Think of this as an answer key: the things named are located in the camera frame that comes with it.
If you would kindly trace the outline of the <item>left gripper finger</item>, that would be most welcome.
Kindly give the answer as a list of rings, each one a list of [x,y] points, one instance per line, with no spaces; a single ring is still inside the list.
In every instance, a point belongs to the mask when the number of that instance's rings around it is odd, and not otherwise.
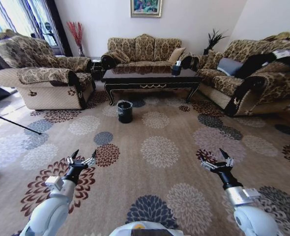
[[[72,153],[69,157],[67,157],[67,163],[69,164],[69,165],[72,165],[72,164],[74,164],[74,161],[75,161],[75,159],[76,159],[76,157],[77,157],[77,154],[78,154],[78,152],[79,152],[79,150],[76,150],[74,153]]]
[[[92,156],[90,158],[88,158],[87,160],[83,161],[82,164],[83,165],[87,165],[87,166],[94,165],[95,164],[96,152],[97,152],[97,150],[94,151],[94,153],[92,154]]]

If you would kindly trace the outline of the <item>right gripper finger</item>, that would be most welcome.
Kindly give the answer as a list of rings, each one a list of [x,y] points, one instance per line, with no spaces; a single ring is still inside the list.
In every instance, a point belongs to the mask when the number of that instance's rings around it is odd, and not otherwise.
[[[201,165],[206,169],[215,170],[217,168],[217,159],[211,151],[197,150],[197,158],[200,160]]]
[[[227,167],[232,167],[233,166],[233,163],[234,163],[234,159],[231,158],[227,152],[225,152],[224,150],[222,150],[221,148],[219,149],[222,156],[225,158],[226,160],[226,166]]]

